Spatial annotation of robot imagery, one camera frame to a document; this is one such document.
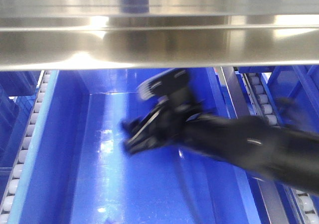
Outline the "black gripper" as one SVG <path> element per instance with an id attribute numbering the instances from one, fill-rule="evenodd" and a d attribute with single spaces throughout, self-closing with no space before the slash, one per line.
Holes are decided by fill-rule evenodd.
<path id="1" fill-rule="evenodd" d="M 177 142 L 200 154 L 212 153 L 209 146 L 200 143 L 193 130 L 187 127 L 204 113 L 202 103 L 196 100 L 189 82 L 189 70 L 175 68 L 161 72 L 139 85 L 141 99 L 146 101 L 155 97 L 158 103 L 143 119 L 122 121 L 122 128 L 128 135 L 124 141 L 124 150 L 128 154 Z"/>

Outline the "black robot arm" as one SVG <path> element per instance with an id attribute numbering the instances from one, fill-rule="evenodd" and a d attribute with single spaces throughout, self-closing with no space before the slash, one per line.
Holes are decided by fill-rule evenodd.
<path id="1" fill-rule="evenodd" d="M 130 154 L 179 144 L 188 150 L 279 181 L 319 192 L 319 137 L 274 127 L 259 116 L 229 119 L 207 113 L 189 86 L 187 69 L 159 73 L 139 85 L 143 100 L 158 103 L 143 119 L 123 121 Z"/>

